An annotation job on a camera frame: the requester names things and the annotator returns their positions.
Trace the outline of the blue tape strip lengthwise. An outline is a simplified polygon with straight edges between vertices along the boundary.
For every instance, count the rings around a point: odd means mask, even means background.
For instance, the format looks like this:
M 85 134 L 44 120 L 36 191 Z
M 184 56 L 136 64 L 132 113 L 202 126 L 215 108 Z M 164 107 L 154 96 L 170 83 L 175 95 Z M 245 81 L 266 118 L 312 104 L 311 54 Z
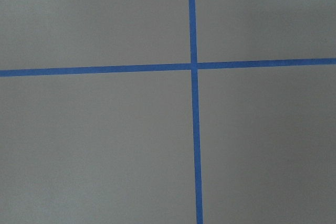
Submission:
M 203 223 L 203 197 L 202 197 L 202 166 L 201 166 L 201 138 L 199 117 L 199 90 L 198 90 L 198 60 L 197 60 L 197 29 L 196 29 L 196 3 L 188 0 L 190 23 L 190 52 L 191 52 L 191 90 L 192 90 L 192 116 L 193 116 L 193 147 L 195 172 L 195 206 L 196 222 Z

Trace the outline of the blue tape strip crosswise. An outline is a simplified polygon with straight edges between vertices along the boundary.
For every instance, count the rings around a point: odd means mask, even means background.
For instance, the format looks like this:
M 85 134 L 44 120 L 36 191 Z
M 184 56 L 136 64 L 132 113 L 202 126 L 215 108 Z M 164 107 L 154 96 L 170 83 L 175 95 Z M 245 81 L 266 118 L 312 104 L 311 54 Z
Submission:
M 207 69 L 236 69 L 236 68 L 260 68 L 260 67 L 319 66 L 319 65 L 334 65 L 334 64 L 335 64 L 335 58 L 250 60 L 250 61 L 199 62 L 199 63 L 165 63 L 165 64 L 152 64 L 152 65 L 12 69 L 12 70 L 1 70 L 1 77 L 56 76 L 56 75 L 72 75 L 72 74 L 152 72 L 152 71 L 182 71 L 182 70 L 195 70 L 195 69 L 207 70 Z

